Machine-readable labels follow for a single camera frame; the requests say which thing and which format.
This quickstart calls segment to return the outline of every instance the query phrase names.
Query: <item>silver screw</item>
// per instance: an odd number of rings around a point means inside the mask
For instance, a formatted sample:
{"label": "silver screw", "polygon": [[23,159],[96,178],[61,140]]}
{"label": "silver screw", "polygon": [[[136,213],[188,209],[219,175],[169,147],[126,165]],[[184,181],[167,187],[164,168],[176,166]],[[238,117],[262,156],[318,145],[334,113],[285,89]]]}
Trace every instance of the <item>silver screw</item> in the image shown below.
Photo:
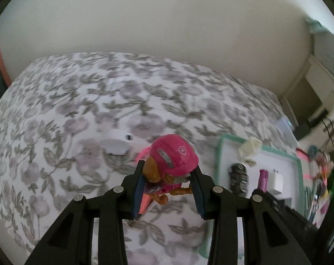
{"label": "silver screw", "polygon": [[221,186],[214,186],[212,190],[216,193],[221,193],[223,191],[223,188]]}
{"label": "silver screw", "polygon": [[123,192],[123,190],[124,190],[124,187],[123,186],[116,186],[115,188],[113,188],[113,191],[115,192],[115,193],[121,193],[121,192]]}
{"label": "silver screw", "polygon": [[261,202],[263,200],[263,198],[260,195],[253,195],[253,200],[255,202]]}
{"label": "silver screw", "polygon": [[74,196],[75,201],[81,201],[84,198],[84,196],[81,193],[78,193]]}

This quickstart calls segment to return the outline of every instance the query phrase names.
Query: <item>floral bedsheet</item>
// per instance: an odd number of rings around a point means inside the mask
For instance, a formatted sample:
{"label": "floral bedsheet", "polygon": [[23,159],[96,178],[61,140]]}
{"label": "floral bedsheet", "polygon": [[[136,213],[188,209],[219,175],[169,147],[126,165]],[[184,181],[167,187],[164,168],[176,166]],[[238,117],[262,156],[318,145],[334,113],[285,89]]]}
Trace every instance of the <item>floral bedsheet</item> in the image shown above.
{"label": "floral bedsheet", "polygon": [[[119,185],[134,171],[135,153],[102,150],[111,128],[149,142],[177,133],[212,174],[223,133],[291,151],[275,126],[281,115],[268,90],[195,64],[126,53],[37,59],[0,100],[0,218],[30,253],[75,194],[91,198]],[[205,222],[192,196],[172,196],[124,230],[130,265],[206,264],[197,254]]]}

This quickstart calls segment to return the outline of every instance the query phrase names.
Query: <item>black toy car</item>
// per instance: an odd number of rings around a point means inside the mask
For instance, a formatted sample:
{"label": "black toy car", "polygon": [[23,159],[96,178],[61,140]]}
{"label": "black toy car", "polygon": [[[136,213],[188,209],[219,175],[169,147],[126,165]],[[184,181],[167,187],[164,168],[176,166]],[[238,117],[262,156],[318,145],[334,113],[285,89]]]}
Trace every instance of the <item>black toy car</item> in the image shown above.
{"label": "black toy car", "polygon": [[245,197],[248,192],[248,175],[245,166],[235,163],[231,166],[231,191],[234,195]]}

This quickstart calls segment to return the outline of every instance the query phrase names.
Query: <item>dog toy figurine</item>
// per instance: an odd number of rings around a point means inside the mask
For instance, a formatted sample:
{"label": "dog toy figurine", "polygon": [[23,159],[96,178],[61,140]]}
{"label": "dog toy figurine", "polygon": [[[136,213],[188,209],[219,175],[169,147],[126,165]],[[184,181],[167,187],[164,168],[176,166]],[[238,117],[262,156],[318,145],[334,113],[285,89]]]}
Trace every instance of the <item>dog toy figurine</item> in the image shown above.
{"label": "dog toy figurine", "polygon": [[191,187],[182,187],[182,183],[189,181],[198,163],[194,147],[184,138],[177,134],[157,138],[142,171],[147,180],[145,193],[161,205],[168,202],[166,193],[192,194]]}

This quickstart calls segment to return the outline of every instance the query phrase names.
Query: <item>toy dog's leg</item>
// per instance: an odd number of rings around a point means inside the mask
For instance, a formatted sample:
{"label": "toy dog's leg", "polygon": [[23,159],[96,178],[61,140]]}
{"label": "toy dog's leg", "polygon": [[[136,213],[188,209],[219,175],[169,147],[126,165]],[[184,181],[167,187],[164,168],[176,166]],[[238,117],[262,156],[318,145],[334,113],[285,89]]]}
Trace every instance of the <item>toy dog's leg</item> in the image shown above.
{"label": "toy dog's leg", "polygon": [[175,189],[172,189],[169,194],[171,195],[184,195],[184,194],[193,194],[192,190],[191,190],[191,187],[180,187],[180,188],[175,188]]}
{"label": "toy dog's leg", "polygon": [[159,196],[157,193],[149,193],[148,195],[160,205],[165,205],[168,202],[166,194]]}

